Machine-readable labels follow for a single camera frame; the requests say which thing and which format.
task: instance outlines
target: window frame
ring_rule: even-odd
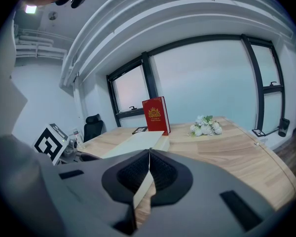
[[[257,113],[257,121],[256,121],[255,129],[259,129],[262,131],[262,128],[263,128],[264,95],[265,94],[272,93],[272,92],[281,92],[282,93],[281,118],[283,118],[285,115],[284,78],[283,78],[281,64],[280,64],[279,58],[277,56],[277,53],[276,53],[276,50],[275,50],[275,47],[274,47],[272,41],[264,40],[264,39],[260,39],[260,38],[256,38],[256,37],[249,37],[249,36],[246,36],[245,34],[241,34],[241,35],[215,34],[215,35],[204,35],[204,36],[191,37],[191,38],[187,38],[187,39],[181,39],[181,40],[157,47],[151,51],[143,52],[140,56],[136,57],[135,59],[131,60],[130,62],[126,63],[125,65],[121,66],[120,68],[115,70],[113,73],[108,75],[107,82],[108,82],[109,94],[110,94],[111,104],[112,104],[114,117],[115,117],[117,126],[121,127],[119,119],[137,116],[137,115],[143,115],[144,110],[142,108],[140,108],[140,109],[136,109],[136,110],[130,110],[127,112],[118,113],[118,106],[117,106],[116,96],[115,96],[114,87],[113,87],[113,83],[112,83],[114,80],[121,77],[123,74],[131,71],[132,69],[142,65],[143,70],[144,70],[147,88],[148,88],[149,97],[150,98],[157,97],[158,93],[157,93],[157,88],[156,88],[154,76],[152,73],[149,57],[159,54],[159,53],[162,53],[164,51],[176,48],[176,47],[189,45],[189,44],[193,44],[193,43],[205,42],[205,41],[214,41],[214,40],[240,40],[244,44],[244,48],[246,49],[249,60],[253,66],[257,90],[258,90],[258,110],[257,110],[258,113]],[[280,85],[263,86],[259,64],[258,64],[256,55],[253,51],[252,45],[259,45],[259,46],[263,46],[263,47],[267,47],[267,48],[271,49],[271,53],[273,55],[274,62],[275,62],[276,68],[277,68]],[[278,128],[266,135],[269,135],[277,130],[278,130]]]

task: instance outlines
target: curved desk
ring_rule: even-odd
[[[168,151],[227,170],[264,196],[274,209],[296,196],[296,177],[272,150],[231,120],[214,119],[222,127],[221,135],[191,137],[191,123],[171,125]],[[119,127],[86,142],[82,151],[101,157],[128,139],[134,130]],[[136,209],[139,224],[150,212],[153,194],[154,184]]]

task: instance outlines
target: chair backrest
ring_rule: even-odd
[[[98,114],[95,116],[87,117],[86,124],[84,125],[84,139],[83,142],[91,140],[101,134],[103,121],[98,119]]]

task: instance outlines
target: book cover emblem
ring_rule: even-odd
[[[158,109],[152,107],[150,110],[148,110],[148,116],[149,118],[157,118],[160,117],[160,112]]]

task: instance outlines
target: ceiling light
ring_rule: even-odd
[[[29,6],[29,5],[27,5],[26,8],[25,8],[25,12],[33,14],[33,13],[35,13],[36,8],[37,8],[37,6]]]

